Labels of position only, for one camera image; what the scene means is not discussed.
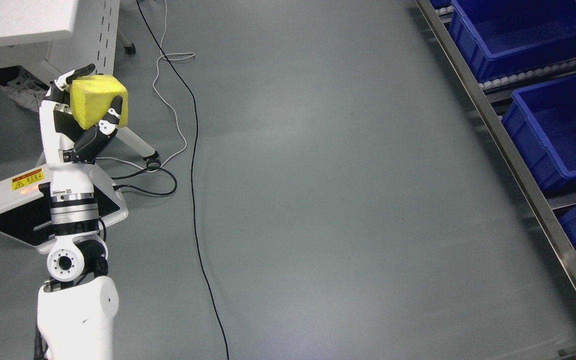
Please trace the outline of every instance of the caster wheel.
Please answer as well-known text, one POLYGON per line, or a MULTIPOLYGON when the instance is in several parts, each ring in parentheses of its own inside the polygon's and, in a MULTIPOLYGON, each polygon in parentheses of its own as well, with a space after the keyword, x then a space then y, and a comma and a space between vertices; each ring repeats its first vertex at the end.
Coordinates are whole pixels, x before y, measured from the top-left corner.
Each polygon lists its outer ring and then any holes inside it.
POLYGON ((123 50, 126 52, 126 54, 128 55, 133 55, 137 52, 137 48, 135 48, 135 43, 131 42, 130 46, 124 46, 123 50))

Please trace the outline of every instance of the gray floor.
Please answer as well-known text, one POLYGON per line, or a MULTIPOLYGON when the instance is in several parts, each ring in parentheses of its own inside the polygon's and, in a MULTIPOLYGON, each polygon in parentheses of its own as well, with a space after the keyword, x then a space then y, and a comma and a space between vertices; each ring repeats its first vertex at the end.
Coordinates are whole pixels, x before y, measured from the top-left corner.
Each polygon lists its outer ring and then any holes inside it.
MULTIPOLYGON (((234 360, 550 359, 576 296, 412 0, 171 1, 168 51, 199 111, 198 232, 234 360)), ((156 32, 163 3, 142 2, 156 32)), ((134 4, 118 52, 130 126, 179 148, 134 4)), ((191 98, 162 93, 192 138, 191 98)), ((0 180, 37 119, 0 92, 0 180)), ((108 154, 137 160, 120 143, 108 154)), ((117 359, 223 359, 192 231, 190 151, 170 198, 109 230, 117 359)), ((103 162, 108 173, 130 168, 103 162)), ((165 177, 133 182, 164 190, 165 177)), ((32 357, 45 258, 0 236, 0 360, 32 357)))

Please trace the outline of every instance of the white desk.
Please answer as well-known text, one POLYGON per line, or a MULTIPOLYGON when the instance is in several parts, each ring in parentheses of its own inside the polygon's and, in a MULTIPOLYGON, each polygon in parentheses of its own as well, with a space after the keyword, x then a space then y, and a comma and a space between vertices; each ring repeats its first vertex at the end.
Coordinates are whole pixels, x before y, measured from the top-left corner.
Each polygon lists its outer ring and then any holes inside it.
POLYGON ((119 0, 0 0, 0 68, 48 83, 87 64, 112 74, 119 0))

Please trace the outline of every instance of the metal shelf rail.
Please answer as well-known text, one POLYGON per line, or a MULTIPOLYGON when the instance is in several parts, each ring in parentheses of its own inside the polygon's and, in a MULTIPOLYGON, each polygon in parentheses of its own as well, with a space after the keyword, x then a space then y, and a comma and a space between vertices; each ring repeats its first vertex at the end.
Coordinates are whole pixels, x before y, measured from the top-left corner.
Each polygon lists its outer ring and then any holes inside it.
POLYGON ((457 73, 457 77, 468 93, 470 100, 476 107, 483 123, 485 123, 489 130, 494 143, 503 156, 507 166, 510 168, 521 192, 530 205, 546 238, 550 242, 570 283, 574 287, 574 291, 576 291, 576 251, 554 213, 555 210, 574 205, 576 203, 576 194, 546 199, 515 147, 515 144, 502 125, 498 114, 490 102, 491 100, 487 97, 487 94, 484 93, 484 90, 468 67, 466 60, 462 57, 457 45, 455 45, 453 39, 450 37, 446 28, 446 19, 440 18, 429 0, 416 0, 416 3, 430 26, 430 29, 434 32, 434 36, 439 45, 441 45, 452 68, 455 73, 457 73))

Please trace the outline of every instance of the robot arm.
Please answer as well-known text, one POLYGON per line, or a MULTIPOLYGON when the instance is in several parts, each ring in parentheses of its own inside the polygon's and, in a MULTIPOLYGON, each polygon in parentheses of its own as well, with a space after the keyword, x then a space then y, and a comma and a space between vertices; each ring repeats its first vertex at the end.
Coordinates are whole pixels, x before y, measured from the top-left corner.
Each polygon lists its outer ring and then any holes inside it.
POLYGON ((48 344, 49 360, 111 360, 113 318, 119 308, 108 276, 108 248, 98 235, 99 210, 90 182, 98 153, 117 134, 122 98, 90 128, 65 133, 76 124, 70 114, 70 86, 94 65, 59 76, 39 107, 41 139, 52 182, 40 188, 50 197, 55 243, 46 259, 50 280, 39 289, 37 326, 48 344), (74 284, 92 272, 94 280, 74 284))

